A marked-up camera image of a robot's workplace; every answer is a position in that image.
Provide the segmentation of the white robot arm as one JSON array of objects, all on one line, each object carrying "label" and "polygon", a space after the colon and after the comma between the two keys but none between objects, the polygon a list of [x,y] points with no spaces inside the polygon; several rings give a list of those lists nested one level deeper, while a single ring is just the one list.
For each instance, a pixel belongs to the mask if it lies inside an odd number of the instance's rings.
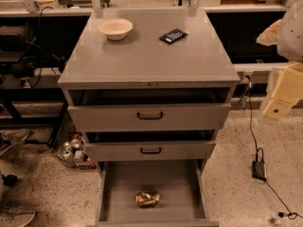
[{"label": "white robot arm", "polygon": [[257,43],[275,45],[277,53],[288,60],[262,110],[265,117],[278,120],[303,98],[303,0],[295,1],[282,19],[267,27]]}]

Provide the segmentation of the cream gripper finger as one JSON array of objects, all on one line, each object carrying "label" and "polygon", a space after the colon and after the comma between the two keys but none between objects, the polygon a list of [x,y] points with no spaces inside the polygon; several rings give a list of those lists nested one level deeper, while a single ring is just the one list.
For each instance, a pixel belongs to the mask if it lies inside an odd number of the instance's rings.
[{"label": "cream gripper finger", "polygon": [[262,102],[262,115],[271,120],[279,120],[292,109],[293,105],[292,101],[267,98]]},{"label": "cream gripper finger", "polygon": [[268,26],[263,32],[261,32],[257,37],[257,43],[270,46],[276,45],[278,41],[279,26],[281,24],[281,19],[275,21],[270,26]]}]

